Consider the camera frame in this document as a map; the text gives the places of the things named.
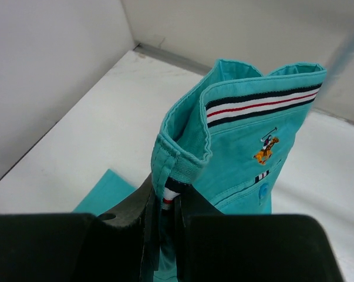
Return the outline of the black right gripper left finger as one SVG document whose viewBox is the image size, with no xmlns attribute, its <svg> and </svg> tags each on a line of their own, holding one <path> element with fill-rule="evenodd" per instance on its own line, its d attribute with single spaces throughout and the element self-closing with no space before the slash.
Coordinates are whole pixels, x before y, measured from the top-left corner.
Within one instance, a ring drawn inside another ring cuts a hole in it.
<svg viewBox="0 0 354 282">
<path fill-rule="evenodd" d="M 157 210 L 148 177 L 99 216 L 0 214 L 0 281 L 152 281 Z"/>
</svg>

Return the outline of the teal trousers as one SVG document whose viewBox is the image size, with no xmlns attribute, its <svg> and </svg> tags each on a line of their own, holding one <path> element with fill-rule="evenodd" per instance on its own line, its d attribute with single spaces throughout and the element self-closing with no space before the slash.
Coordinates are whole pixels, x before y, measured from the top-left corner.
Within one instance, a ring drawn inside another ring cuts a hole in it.
<svg viewBox="0 0 354 282">
<path fill-rule="evenodd" d="M 175 198 L 195 189 L 225 215 L 272 215 L 272 189 L 320 91 L 326 69 L 293 63 L 264 75 L 220 59 L 165 115 L 151 154 L 159 265 L 152 281 L 179 281 Z M 78 205 L 99 216 L 128 196 L 117 176 Z"/>
</svg>

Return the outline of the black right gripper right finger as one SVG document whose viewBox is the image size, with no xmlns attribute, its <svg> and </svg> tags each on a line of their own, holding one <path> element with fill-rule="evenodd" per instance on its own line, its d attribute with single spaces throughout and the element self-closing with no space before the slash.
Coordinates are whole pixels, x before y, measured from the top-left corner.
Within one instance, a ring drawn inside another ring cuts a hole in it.
<svg viewBox="0 0 354 282">
<path fill-rule="evenodd" d="M 192 188 L 174 208 L 179 281 L 343 281 L 313 217 L 225 215 Z"/>
</svg>

